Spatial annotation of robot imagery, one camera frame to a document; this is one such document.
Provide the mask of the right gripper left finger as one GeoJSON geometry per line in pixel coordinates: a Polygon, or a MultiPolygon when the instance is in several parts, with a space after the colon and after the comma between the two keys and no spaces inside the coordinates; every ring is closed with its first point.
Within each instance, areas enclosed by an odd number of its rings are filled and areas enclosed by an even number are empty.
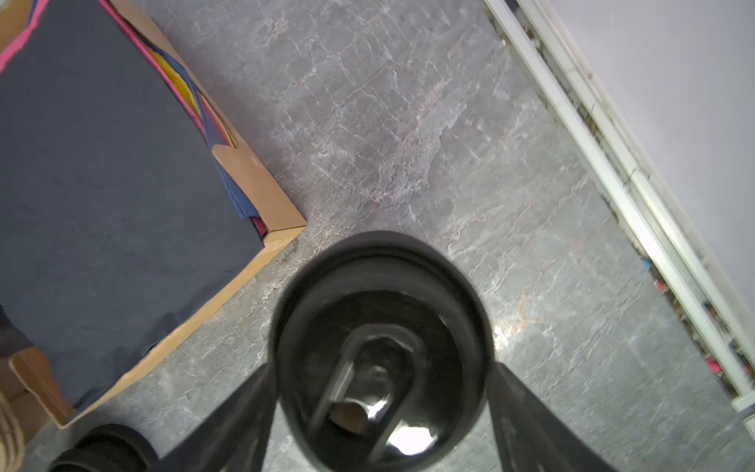
{"type": "Polygon", "coordinates": [[[277,401],[273,363],[259,367],[151,471],[261,471],[277,401]]]}

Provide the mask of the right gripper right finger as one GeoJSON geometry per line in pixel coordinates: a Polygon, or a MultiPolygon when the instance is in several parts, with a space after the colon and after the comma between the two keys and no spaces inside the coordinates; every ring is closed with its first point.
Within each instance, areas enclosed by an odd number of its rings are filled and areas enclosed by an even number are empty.
{"type": "Polygon", "coordinates": [[[613,471],[503,363],[488,375],[488,401],[503,471],[613,471]]]}

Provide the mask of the stack of black lids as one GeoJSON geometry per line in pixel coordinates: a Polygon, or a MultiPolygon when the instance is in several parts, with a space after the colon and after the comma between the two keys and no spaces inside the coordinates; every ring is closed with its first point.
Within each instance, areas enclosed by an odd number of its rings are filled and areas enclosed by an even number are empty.
{"type": "Polygon", "coordinates": [[[59,454],[47,471],[147,471],[157,460],[157,452],[141,433],[104,424],[59,454]]]}

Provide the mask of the black paper coffee cup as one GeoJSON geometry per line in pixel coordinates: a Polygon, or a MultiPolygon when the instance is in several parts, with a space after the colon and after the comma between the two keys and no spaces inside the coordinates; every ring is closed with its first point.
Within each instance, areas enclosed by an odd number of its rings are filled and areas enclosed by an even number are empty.
{"type": "Polygon", "coordinates": [[[343,239],[289,281],[271,325],[279,401],[322,471],[421,471],[477,422],[494,361],[470,282],[393,231],[343,239]]]}

